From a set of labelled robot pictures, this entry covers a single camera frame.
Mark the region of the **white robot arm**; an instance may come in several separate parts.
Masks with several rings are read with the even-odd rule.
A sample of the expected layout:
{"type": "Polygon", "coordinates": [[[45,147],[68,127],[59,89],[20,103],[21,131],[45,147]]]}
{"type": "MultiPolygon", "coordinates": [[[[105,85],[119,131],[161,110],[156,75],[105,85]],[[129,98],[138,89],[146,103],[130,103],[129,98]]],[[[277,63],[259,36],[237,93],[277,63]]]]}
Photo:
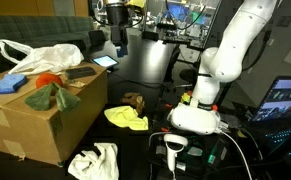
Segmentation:
{"type": "Polygon", "coordinates": [[[240,76],[244,55],[271,19],[277,1],[244,0],[225,28],[220,46],[203,51],[190,101],[192,107],[212,105],[220,84],[240,76]]]}

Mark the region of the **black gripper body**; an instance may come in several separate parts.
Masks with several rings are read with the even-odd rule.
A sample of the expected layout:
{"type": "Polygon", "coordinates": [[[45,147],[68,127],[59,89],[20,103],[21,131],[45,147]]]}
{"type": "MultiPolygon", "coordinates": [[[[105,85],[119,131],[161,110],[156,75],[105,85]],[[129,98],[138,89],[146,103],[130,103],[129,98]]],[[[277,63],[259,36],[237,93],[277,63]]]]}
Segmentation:
{"type": "Polygon", "coordinates": [[[127,7],[121,3],[106,5],[107,19],[111,29],[111,41],[115,46],[128,44],[126,25],[129,13],[127,7]]]}

